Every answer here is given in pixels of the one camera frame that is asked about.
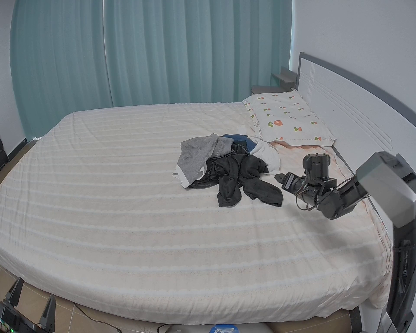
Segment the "blue sticker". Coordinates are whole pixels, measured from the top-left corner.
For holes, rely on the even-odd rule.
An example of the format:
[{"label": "blue sticker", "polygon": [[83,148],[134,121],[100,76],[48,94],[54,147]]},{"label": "blue sticker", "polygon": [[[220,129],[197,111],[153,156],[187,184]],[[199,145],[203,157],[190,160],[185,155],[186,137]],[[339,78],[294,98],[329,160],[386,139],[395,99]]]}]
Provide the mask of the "blue sticker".
[{"label": "blue sticker", "polygon": [[209,333],[240,333],[240,331],[234,325],[220,324],[212,327]]}]

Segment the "blue clothing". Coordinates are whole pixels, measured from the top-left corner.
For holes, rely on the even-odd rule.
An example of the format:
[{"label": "blue clothing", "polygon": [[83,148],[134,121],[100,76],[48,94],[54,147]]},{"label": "blue clothing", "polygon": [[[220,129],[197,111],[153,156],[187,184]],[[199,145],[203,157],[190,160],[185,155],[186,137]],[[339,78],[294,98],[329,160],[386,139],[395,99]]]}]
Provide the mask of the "blue clothing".
[{"label": "blue clothing", "polygon": [[251,141],[249,138],[247,138],[247,135],[241,135],[241,134],[224,134],[224,138],[232,138],[234,141],[245,141],[247,142],[247,150],[250,152],[256,147],[256,144]]}]

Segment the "blue fabric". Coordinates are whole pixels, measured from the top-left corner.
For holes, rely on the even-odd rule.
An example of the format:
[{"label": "blue fabric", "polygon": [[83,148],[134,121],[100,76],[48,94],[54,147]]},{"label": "blue fabric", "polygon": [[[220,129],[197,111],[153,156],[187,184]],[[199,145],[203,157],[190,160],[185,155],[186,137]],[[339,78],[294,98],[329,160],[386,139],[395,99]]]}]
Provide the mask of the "blue fabric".
[{"label": "blue fabric", "polygon": [[236,102],[288,66],[285,0],[16,0],[13,89],[28,139],[74,111]]},{"label": "blue fabric", "polygon": [[112,107],[102,1],[17,0],[10,67],[28,140],[74,111]]},{"label": "blue fabric", "polygon": [[247,135],[241,135],[241,134],[224,134],[223,135],[224,138],[232,138],[234,141],[245,141],[247,143],[247,150],[250,152],[252,151],[255,147],[256,144],[251,141]]}]

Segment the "clothing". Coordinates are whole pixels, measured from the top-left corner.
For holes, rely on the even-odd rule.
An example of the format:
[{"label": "clothing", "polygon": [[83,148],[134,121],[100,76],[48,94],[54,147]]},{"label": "clothing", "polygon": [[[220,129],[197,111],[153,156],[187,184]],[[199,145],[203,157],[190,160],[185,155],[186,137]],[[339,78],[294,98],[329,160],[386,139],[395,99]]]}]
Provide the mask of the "clothing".
[{"label": "clothing", "polygon": [[253,150],[256,147],[256,144],[250,140],[247,135],[240,135],[240,134],[224,134],[224,138],[232,138],[234,141],[245,141],[247,143],[248,151]]},{"label": "clothing", "polygon": [[254,155],[263,160],[269,169],[268,174],[278,174],[280,169],[280,156],[278,151],[265,141],[258,138],[248,137],[256,146],[250,151],[250,155]]},{"label": "clothing", "polygon": [[218,184],[218,206],[234,206],[241,200],[240,187],[252,200],[259,198],[261,202],[281,207],[282,191],[259,179],[260,173],[267,173],[267,165],[256,156],[250,155],[243,145],[233,143],[233,151],[228,155],[207,160],[207,170],[200,180],[194,181],[190,187],[204,189]]},{"label": "clothing", "polygon": [[231,152],[231,138],[211,134],[207,137],[195,137],[181,142],[181,155],[172,176],[187,188],[196,179],[201,179],[206,171],[206,160]]}]

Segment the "black clothing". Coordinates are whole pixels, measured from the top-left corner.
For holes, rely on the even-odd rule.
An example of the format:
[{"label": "black clothing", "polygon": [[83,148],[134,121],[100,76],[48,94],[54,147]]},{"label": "black clothing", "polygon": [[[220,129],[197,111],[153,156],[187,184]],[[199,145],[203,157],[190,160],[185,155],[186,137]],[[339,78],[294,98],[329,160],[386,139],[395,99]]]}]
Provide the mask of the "black clothing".
[{"label": "black clothing", "polygon": [[259,198],[265,204],[281,207],[282,191],[259,179],[260,173],[268,172],[266,163],[250,155],[245,142],[234,142],[231,150],[228,155],[208,159],[204,177],[195,180],[189,187],[205,189],[219,184],[219,207],[230,207],[240,202],[241,186],[252,200]]}]

